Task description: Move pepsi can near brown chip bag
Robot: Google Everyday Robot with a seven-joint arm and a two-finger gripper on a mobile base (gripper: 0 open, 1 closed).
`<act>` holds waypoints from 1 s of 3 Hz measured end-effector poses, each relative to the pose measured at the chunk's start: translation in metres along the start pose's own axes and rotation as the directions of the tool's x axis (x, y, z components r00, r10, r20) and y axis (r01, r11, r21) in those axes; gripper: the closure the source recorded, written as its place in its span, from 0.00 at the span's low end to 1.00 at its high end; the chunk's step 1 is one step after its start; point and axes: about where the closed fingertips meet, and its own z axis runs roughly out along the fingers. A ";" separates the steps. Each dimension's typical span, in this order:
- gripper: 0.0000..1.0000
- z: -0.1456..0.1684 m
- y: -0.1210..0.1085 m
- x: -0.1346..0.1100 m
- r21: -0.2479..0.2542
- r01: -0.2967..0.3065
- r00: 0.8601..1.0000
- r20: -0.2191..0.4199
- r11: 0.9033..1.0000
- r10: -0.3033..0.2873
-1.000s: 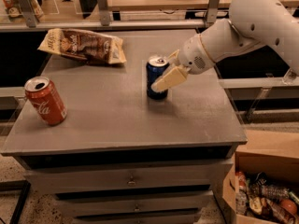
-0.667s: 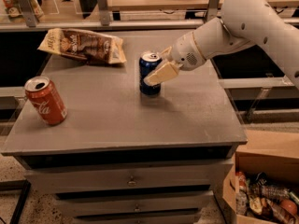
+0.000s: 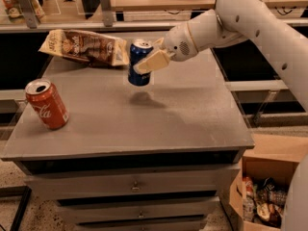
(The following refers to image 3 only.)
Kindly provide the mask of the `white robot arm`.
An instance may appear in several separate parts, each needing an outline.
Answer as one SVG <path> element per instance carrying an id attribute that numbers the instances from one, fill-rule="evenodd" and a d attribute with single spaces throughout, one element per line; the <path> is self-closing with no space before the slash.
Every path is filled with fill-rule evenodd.
<path id="1" fill-rule="evenodd" d="M 134 65 L 139 74 L 184 62 L 212 47 L 251 40 L 304 110 L 308 111 L 308 38 L 276 18 L 263 0 L 216 0 L 215 7 L 183 22 L 154 43 Z"/>

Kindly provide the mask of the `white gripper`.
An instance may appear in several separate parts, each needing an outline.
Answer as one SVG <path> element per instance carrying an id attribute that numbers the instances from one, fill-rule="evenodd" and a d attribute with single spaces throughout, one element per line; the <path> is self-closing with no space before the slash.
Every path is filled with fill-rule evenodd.
<path id="1" fill-rule="evenodd" d="M 184 62 L 198 54 L 187 22 L 171 28 L 163 38 L 158 38 L 152 45 L 159 50 L 148 54 L 133 66 L 140 75 L 165 68 L 171 60 Z"/>

